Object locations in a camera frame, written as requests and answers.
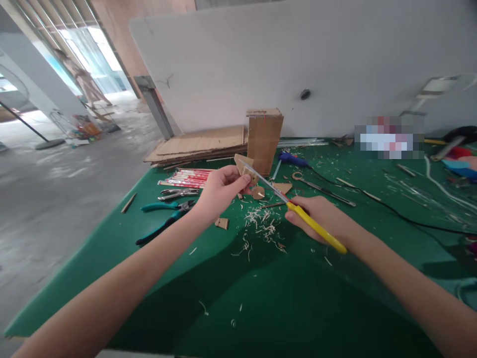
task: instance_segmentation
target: green cutting mat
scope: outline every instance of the green cutting mat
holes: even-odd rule
[[[462,228],[442,210],[428,210],[403,196],[401,187],[387,179],[385,171],[391,180],[403,180],[427,191],[454,214],[468,220],[475,218],[455,208],[425,177],[411,178],[397,169],[396,161],[370,160],[353,147],[333,145],[299,148],[292,153],[307,158],[324,176],[339,177],[359,186],[415,220]],[[198,162],[194,167],[218,168],[232,163]],[[423,160],[399,163],[425,173]],[[295,190],[303,196],[318,195],[291,179],[297,170],[281,166],[276,181],[286,181],[283,176],[287,176],[293,182],[289,196]],[[363,194],[332,187],[310,171],[303,173],[304,179],[356,202],[352,208],[330,200],[449,292],[454,294],[460,283],[476,275],[475,262],[459,245],[459,235],[415,227]],[[441,163],[432,165],[432,173],[439,181],[449,176]],[[149,170],[5,334],[30,336],[76,294],[138,250],[134,241],[171,214],[170,210],[140,211],[141,206],[157,200],[164,189],[157,182],[166,177],[162,170]],[[137,197],[128,212],[121,214],[135,192]],[[271,208],[263,224],[274,220],[277,233],[273,238],[286,246],[286,253],[274,243],[265,242],[264,232],[255,233],[254,224],[245,226],[249,211],[277,201],[269,191],[267,199],[268,202],[251,197],[245,197],[245,202],[235,199],[222,215],[230,219],[228,231],[215,226],[207,229],[165,273],[108,347],[191,357],[439,355],[356,257],[341,256],[311,240],[286,222],[285,207]],[[253,244],[253,250],[232,256],[241,251],[244,237]],[[199,301],[206,306],[208,315],[204,315]]]

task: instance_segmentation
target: white board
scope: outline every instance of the white board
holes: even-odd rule
[[[398,115],[433,76],[477,72],[468,3],[288,0],[130,28],[182,131],[247,124],[247,109],[278,107],[282,136],[341,136],[369,116]],[[304,101],[303,89],[312,91]],[[426,133],[474,124],[476,99],[472,88],[428,101]]]

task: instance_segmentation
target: pliers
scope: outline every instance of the pliers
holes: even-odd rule
[[[170,218],[166,220],[159,228],[152,231],[150,234],[147,234],[142,239],[136,240],[136,245],[144,246],[151,242],[157,235],[179,220],[186,212],[188,212],[195,204],[195,200],[189,200],[182,204],[177,204],[177,202],[173,202],[171,204],[166,203],[153,203],[141,208],[142,212],[149,212],[156,209],[175,209],[176,211],[172,213]]]
[[[160,192],[164,196],[158,197],[160,201],[168,201],[181,196],[199,195],[199,189],[166,189]]]

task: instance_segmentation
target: cardboard box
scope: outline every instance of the cardboard box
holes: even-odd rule
[[[280,141],[283,114],[278,108],[249,109],[248,154],[253,168],[264,177],[270,175],[273,158]]]

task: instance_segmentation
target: scissor blade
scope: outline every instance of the scissor blade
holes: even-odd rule
[[[282,199],[285,203],[287,203],[289,200],[288,198],[282,194],[280,190],[278,190],[276,187],[274,187],[269,181],[267,181],[264,177],[262,177],[254,168],[252,168],[250,165],[245,163],[244,161],[240,160],[239,161],[243,164],[244,167],[246,167],[248,170],[250,170],[252,173],[254,173],[266,186],[268,186],[270,189],[272,189],[277,197]]]

